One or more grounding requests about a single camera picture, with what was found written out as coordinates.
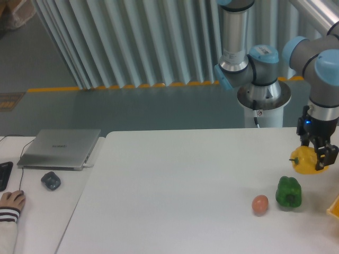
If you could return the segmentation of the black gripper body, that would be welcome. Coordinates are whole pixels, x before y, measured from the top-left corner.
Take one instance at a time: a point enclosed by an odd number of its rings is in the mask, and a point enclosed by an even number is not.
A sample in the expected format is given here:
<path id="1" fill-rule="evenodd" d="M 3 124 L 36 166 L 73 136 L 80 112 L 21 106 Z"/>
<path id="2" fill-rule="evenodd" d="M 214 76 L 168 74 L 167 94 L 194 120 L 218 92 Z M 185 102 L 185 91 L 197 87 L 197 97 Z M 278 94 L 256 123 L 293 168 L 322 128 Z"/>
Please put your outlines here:
<path id="1" fill-rule="evenodd" d="M 330 121 L 319 120 L 311 116 L 308 113 L 309 110 L 309 105 L 303 107 L 302 116 L 298 118 L 297 135 L 308 135 L 312 144 L 314 140 L 328 140 L 330 142 L 331 135 L 336 129 L 336 119 Z"/>

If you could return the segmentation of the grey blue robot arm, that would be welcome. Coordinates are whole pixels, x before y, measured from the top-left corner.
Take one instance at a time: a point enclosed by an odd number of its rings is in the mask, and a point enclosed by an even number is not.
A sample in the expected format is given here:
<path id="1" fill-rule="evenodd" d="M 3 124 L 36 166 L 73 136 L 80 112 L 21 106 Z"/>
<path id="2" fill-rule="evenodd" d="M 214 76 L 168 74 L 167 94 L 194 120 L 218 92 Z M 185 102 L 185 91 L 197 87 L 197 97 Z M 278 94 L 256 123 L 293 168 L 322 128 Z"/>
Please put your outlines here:
<path id="1" fill-rule="evenodd" d="M 332 165 L 338 147 L 331 136 L 338 123 L 338 7 L 328 1 L 293 1 L 293 6 L 308 17 L 322 34 L 316 40 L 291 39 L 282 54 L 268 45 L 245 49 L 248 12 L 253 1 L 218 1 L 222 9 L 224 38 L 222 55 L 215 74 L 225 89 L 238 87 L 238 101 L 251 110 L 254 120 L 259 111 L 284 107 L 291 94 L 278 81 L 279 58 L 310 84 L 308 104 L 298 119 L 301 145 L 314 149 L 314 172 Z"/>

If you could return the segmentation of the person's hand on mouse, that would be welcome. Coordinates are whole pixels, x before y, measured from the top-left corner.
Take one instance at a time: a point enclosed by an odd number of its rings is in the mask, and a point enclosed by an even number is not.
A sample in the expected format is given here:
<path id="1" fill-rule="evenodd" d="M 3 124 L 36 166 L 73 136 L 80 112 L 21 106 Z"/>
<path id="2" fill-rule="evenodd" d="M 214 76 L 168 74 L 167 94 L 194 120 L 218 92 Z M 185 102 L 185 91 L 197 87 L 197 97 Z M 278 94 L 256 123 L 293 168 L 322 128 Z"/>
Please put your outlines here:
<path id="1" fill-rule="evenodd" d="M 22 190 L 6 192 L 1 197 L 1 208 L 13 209 L 21 212 L 25 206 L 26 195 Z"/>

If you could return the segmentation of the white striped sleeve forearm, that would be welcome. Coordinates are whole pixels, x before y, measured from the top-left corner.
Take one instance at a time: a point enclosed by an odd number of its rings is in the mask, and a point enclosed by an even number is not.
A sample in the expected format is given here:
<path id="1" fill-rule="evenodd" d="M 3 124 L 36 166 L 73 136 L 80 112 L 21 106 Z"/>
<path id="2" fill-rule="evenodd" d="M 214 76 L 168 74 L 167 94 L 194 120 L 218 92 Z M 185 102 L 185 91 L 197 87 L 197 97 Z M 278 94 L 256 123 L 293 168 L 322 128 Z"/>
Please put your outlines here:
<path id="1" fill-rule="evenodd" d="M 20 211 L 18 209 L 1 207 L 1 253 L 14 253 L 19 217 Z"/>

